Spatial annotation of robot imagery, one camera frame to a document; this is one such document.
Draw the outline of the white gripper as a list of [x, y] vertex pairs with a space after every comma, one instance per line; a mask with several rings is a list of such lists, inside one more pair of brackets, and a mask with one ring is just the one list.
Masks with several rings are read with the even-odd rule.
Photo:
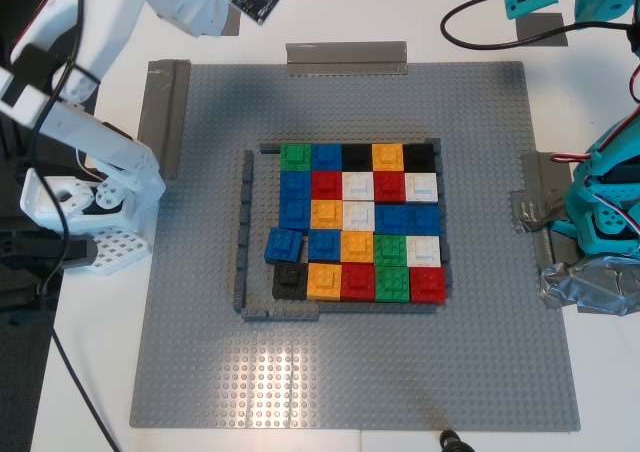
[[226, 25], [228, 0], [148, 0], [156, 14], [193, 37], [219, 37]]

